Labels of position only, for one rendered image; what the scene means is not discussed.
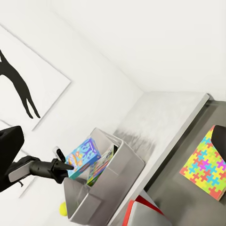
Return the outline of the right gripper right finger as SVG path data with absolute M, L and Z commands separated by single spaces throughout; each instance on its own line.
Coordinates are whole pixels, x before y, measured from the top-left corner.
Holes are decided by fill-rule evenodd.
M 211 142 L 226 163 L 226 127 L 216 125 L 212 132 Z

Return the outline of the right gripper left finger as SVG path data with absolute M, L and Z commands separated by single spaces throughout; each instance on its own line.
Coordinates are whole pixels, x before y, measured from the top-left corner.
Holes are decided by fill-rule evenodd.
M 0 181 L 24 145 L 24 133 L 20 125 L 0 130 Z

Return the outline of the board game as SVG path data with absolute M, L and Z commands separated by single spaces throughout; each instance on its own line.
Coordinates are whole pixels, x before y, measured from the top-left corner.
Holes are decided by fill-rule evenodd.
M 68 171 L 68 177 L 76 179 L 91 165 L 101 158 L 97 145 L 92 137 L 88 137 L 80 146 L 66 156 L 66 163 L 74 166 Z
M 97 182 L 97 179 L 100 177 L 101 173 L 104 171 L 104 169 L 108 165 L 109 161 L 113 158 L 117 150 L 118 147 L 113 145 L 101 156 L 98 161 L 96 161 L 93 165 L 90 166 L 87 185 L 92 187 L 92 185 Z

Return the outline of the tennis ball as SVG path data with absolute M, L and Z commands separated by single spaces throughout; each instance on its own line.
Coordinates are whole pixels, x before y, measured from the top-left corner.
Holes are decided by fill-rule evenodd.
M 65 202 L 60 205 L 59 212 L 62 216 L 67 216 L 67 207 Z

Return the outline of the jigsaw puzzle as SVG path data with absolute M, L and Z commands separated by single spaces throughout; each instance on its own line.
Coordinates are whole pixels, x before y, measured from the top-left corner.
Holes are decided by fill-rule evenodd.
M 211 142 L 214 127 L 190 156 L 181 174 L 219 201 L 226 192 L 226 163 Z

